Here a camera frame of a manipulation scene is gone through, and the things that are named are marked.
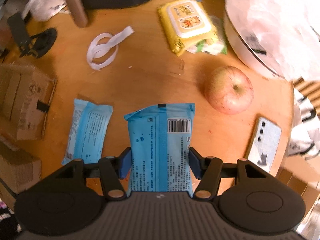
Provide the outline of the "blue wipes pack with barcode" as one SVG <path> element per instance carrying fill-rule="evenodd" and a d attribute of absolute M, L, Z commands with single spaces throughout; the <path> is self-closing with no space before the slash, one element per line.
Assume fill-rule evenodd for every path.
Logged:
<path fill-rule="evenodd" d="M 124 116 L 131 143 L 128 191 L 193 195 L 189 148 L 194 103 L 164 103 Z"/>

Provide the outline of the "taped closed cardboard box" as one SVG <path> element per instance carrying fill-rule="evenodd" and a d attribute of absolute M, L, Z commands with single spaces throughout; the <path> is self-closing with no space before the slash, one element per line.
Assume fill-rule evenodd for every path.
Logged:
<path fill-rule="evenodd" d="M 1 142 L 1 180 L 14 192 L 20 193 L 41 179 L 41 161 L 22 149 Z"/>

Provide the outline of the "red apple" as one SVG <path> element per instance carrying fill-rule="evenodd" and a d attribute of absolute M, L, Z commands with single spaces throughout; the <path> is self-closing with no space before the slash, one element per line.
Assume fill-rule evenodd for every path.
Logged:
<path fill-rule="evenodd" d="M 204 96 L 216 111 L 235 115 L 252 104 L 254 89 L 250 79 L 239 68 L 216 68 L 204 85 Z"/>

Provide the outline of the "green tissue pack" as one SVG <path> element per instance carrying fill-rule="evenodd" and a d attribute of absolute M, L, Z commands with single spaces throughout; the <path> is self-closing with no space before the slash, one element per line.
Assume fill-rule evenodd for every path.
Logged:
<path fill-rule="evenodd" d="M 213 25 L 216 27 L 217 41 L 211 42 L 208 39 L 202 40 L 201 42 L 189 47 L 187 51 L 192 54 L 202 52 L 210 55 L 227 55 L 227 43 L 225 31 L 223 28 L 223 20 L 214 15 L 210 15 L 209 18 L 211 19 Z"/>

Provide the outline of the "black phone stand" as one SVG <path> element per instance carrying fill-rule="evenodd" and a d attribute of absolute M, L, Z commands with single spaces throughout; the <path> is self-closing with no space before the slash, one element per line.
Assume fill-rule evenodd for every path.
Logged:
<path fill-rule="evenodd" d="M 20 50 L 20 57 L 31 55 L 41 58 L 52 48 L 57 38 L 57 30 L 49 28 L 36 35 L 30 36 L 20 12 L 10 16 L 7 20 L 11 34 Z"/>

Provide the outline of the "white smartphone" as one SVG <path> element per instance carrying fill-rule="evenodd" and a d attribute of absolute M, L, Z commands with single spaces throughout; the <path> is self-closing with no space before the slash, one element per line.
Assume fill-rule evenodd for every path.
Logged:
<path fill-rule="evenodd" d="M 248 145 L 246 159 L 264 171 L 270 172 L 280 137 L 281 128 L 266 117 L 259 116 Z"/>

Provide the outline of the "open cardboard box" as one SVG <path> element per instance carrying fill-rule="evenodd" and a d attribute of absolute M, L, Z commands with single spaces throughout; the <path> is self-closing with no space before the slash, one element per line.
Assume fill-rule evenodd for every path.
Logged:
<path fill-rule="evenodd" d="M 57 80 L 33 65 L 1 64 L 1 133 L 41 140 Z"/>

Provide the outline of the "yellow wet wipes pack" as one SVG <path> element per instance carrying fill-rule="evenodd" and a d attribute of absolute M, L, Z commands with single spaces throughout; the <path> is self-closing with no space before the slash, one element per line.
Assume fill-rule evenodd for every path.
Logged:
<path fill-rule="evenodd" d="M 201 41 L 217 42 L 217 28 L 199 0 L 177 0 L 157 8 L 170 50 L 181 56 Z"/>

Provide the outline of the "white elastic band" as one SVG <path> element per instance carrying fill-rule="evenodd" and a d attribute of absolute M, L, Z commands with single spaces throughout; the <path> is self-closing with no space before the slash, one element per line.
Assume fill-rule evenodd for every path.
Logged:
<path fill-rule="evenodd" d="M 87 50 L 86 60 L 89 66 L 93 70 L 97 71 L 100 71 L 102 68 L 109 66 L 116 58 L 119 50 L 119 44 L 133 33 L 134 30 L 132 29 L 132 27 L 127 26 L 123 31 L 117 33 L 116 35 L 112 35 L 111 33 L 102 33 L 98 35 L 90 43 Z M 94 63 L 95 59 L 105 56 L 112 48 L 115 48 L 115 51 L 109 58 L 107 58 L 102 63 Z"/>

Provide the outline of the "white printed plastic bag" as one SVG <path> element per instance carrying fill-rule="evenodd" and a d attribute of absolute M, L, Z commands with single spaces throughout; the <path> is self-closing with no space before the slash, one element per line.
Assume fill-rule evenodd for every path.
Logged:
<path fill-rule="evenodd" d="M 30 13 L 34 20 L 46 22 L 64 10 L 67 10 L 65 0 L 29 0 L 22 12 L 22 18 L 25 19 Z"/>

